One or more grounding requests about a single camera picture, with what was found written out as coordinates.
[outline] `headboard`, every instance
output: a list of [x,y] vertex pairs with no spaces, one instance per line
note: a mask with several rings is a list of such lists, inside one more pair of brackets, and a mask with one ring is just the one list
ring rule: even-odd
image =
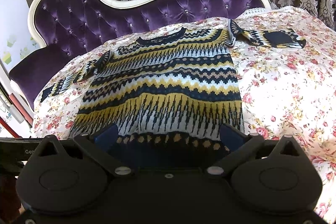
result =
[[48,81],[71,59],[107,40],[210,17],[235,19],[268,0],[34,0],[28,28],[41,49],[9,73],[32,109]]

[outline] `floral bedsheet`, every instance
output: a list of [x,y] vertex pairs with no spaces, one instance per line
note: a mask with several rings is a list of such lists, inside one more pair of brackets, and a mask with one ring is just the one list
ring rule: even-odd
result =
[[[336,32],[308,12],[291,6],[267,13],[256,9],[235,21],[244,29],[292,28],[307,40],[304,49],[252,47],[238,41],[230,50],[238,72],[245,133],[257,132],[273,140],[284,134],[295,136],[323,181],[315,211],[333,223],[336,217]],[[141,37],[167,35],[181,27],[226,28],[227,23],[226,18],[210,18],[169,25],[142,33]],[[46,86],[78,71],[88,60],[138,37],[139,34],[130,34],[110,40],[74,58]],[[66,139],[91,81],[73,84],[63,94],[49,97],[42,104],[40,93],[35,100],[33,136],[54,134]]]

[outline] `brown dot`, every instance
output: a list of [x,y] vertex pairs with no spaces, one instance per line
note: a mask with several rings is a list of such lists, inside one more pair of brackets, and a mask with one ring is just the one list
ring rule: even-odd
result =
[[215,143],[213,146],[213,150],[218,150],[219,148],[221,148],[219,143]]
[[176,134],[174,136],[174,142],[178,142],[181,139],[181,135],[180,134]]
[[203,143],[203,146],[204,147],[209,147],[211,145],[211,142],[209,140],[206,140],[204,143]]

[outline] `black device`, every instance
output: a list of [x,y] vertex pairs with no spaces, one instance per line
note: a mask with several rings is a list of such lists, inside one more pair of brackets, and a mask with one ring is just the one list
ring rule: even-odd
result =
[[313,212],[321,179],[292,136],[220,131],[232,152],[204,169],[132,170],[83,135],[0,140],[2,153],[34,150],[16,183],[27,210],[13,223],[325,224]]

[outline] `bedspread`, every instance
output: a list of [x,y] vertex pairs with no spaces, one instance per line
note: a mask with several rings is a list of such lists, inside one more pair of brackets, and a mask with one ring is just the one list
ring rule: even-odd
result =
[[[292,28],[307,40],[303,49],[253,47],[236,41],[230,54],[238,73],[245,134],[257,132],[273,140],[284,134],[295,136],[323,181],[315,211],[333,223],[336,217],[336,32],[308,12],[290,6],[269,13],[262,9],[248,11],[235,21],[246,30]],[[141,37],[151,39],[181,27],[220,29],[226,28],[227,23],[226,18],[179,23],[142,33]],[[89,60],[128,45],[138,37],[139,34],[129,34],[107,41],[74,58],[46,87],[79,71]],[[61,95],[42,103],[39,103],[40,93],[35,100],[34,137],[54,134],[66,139],[91,81],[75,83]]]

